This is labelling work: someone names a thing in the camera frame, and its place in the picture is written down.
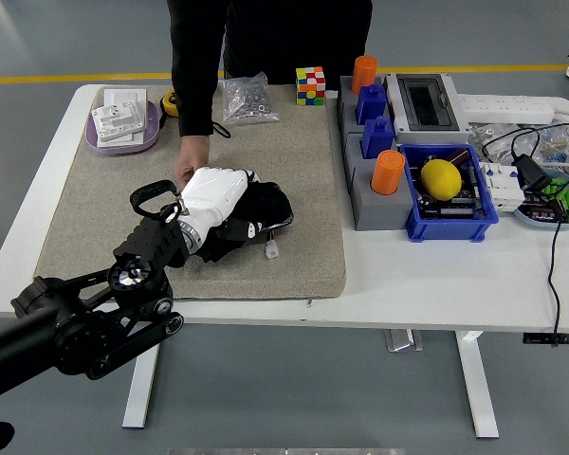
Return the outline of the person's right hand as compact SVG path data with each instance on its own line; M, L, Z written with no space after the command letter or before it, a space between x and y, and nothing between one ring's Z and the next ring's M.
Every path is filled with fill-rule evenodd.
M180 189L184 189L194 173L209 162L209 136L183 136L178 158L174 164L174 179Z

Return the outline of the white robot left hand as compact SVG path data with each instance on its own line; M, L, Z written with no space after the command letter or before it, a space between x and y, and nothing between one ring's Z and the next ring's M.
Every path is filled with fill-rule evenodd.
M211 228L233 212L248 185L259 182L253 171L203 167L181 192L182 213L177 221L193 246L200 247Z

